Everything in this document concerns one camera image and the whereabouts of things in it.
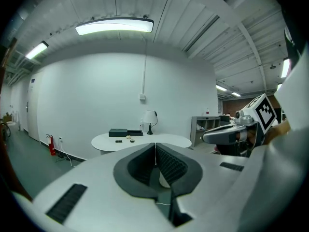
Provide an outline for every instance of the white ceiling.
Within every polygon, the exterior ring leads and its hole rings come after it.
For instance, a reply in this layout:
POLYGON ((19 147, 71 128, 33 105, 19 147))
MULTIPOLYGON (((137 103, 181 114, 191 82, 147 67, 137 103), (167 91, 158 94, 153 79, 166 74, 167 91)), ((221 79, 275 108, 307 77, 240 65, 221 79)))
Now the white ceiling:
MULTIPOLYGON (((246 96, 272 92, 281 82, 278 76, 287 57, 284 28, 275 0, 42 0, 16 38, 23 53, 45 40, 49 47, 36 58, 39 61, 85 41, 145 38, 211 62, 218 84, 246 96), (144 15, 154 21, 152 33, 107 31, 79 36, 75 30, 92 17, 144 15)), ((219 92, 218 97, 232 96, 219 92)))

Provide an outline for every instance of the black box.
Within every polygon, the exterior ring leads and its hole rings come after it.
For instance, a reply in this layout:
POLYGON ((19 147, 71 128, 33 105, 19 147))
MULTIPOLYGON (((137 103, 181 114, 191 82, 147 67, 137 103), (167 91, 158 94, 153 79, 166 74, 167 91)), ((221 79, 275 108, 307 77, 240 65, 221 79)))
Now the black box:
POLYGON ((108 132, 109 137, 126 137, 127 129, 110 129, 108 132))
POLYGON ((127 129, 110 129, 108 132, 109 137, 137 137, 143 136, 143 132, 141 130, 127 130, 127 129))
POLYGON ((143 132, 141 130, 128 130, 127 135, 131 137, 143 136, 143 132))

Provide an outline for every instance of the lamp shade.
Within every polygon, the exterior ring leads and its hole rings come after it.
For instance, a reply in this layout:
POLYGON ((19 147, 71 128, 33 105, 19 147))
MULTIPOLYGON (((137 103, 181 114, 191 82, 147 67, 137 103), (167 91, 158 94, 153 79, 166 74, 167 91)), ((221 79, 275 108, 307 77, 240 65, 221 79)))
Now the lamp shade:
POLYGON ((147 110, 145 115, 144 115, 143 122, 151 123, 151 124, 156 123, 157 122, 157 117, 155 115, 155 111, 147 110))

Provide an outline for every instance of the white wall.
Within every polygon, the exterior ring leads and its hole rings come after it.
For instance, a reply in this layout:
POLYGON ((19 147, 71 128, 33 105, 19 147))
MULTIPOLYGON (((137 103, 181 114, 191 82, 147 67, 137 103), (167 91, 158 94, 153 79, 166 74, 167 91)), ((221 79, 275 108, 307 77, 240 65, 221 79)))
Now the white wall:
POLYGON ((28 130, 27 123, 27 100, 28 100, 28 87, 30 82, 31 75, 27 75, 22 78, 18 83, 12 86, 12 94, 11 94, 11 103, 12 110, 14 112, 18 111, 18 117, 20 122, 20 129, 28 130))
POLYGON ((1 89, 1 98, 0 98, 0 116, 1 118, 6 115, 6 113, 11 113, 12 108, 11 105, 11 87, 6 84, 2 85, 1 89))
POLYGON ((40 140, 63 137, 67 153, 90 159, 91 140, 111 128, 139 128, 145 110, 156 110, 154 133, 190 137, 191 116, 217 115, 213 67, 176 49, 148 43, 146 103, 139 100, 145 43, 97 41, 61 50, 46 59, 39 95, 40 140))

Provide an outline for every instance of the wall switch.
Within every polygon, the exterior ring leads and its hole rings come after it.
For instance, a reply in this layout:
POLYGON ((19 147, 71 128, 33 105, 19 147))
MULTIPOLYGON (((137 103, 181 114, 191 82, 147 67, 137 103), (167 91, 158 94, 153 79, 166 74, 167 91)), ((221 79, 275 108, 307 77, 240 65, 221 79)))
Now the wall switch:
POLYGON ((140 94, 140 100, 143 101, 146 99, 146 96, 144 94, 140 94))

